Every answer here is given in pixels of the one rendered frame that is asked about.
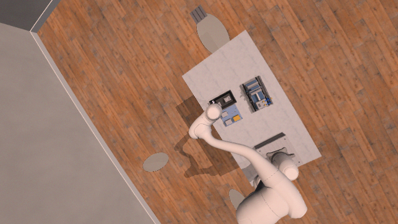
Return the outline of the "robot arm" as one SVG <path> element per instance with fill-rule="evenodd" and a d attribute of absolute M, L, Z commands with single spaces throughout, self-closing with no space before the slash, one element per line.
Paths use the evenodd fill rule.
<path fill-rule="evenodd" d="M 271 161 L 269 162 L 246 145 L 214 138 L 211 125 L 221 115 L 220 104 L 209 105 L 190 126 L 189 135 L 193 139 L 204 139 L 212 147 L 245 157 L 257 172 L 258 178 L 255 177 L 253 181 L 257 192 L 251 193 L 239 204 L 236 210 L 238 224 L 275 224 L 286 215 L 301 218 L 307 207 L 298 189 L 291 182 L 299 175 L 298 167 L 292 159 L 295 154 L 289 155 L 284 147 L 267 153 Z"/>

